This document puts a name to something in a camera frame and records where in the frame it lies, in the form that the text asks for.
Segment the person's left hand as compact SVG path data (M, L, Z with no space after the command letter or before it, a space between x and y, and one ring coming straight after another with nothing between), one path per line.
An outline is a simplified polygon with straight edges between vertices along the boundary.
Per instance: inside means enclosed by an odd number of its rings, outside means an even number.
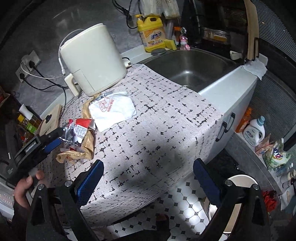
M21 207L29 210L30 204L28 202L28 199L26 197L27 190L32 186L33 184L33 177L29 175L26 178L22 178L16 185L14 190L14 199L15 202L17 202Z

